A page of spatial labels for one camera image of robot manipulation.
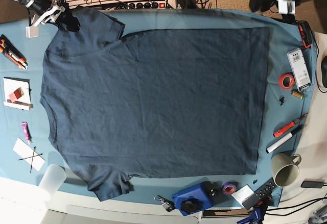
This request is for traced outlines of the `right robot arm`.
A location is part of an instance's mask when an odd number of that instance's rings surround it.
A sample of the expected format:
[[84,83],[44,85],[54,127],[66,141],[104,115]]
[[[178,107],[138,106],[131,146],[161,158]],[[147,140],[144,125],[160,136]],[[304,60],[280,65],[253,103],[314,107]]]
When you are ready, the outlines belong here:
[[34,16],[29,20],[29,26],[26,27],[28,38],[38,36],[38,26],[47,23],[57,27],[63,25],[69,32],[77,32],[80,29],[80,23],[73,16],[66,0],[13,0],[25,6],[29,13]]

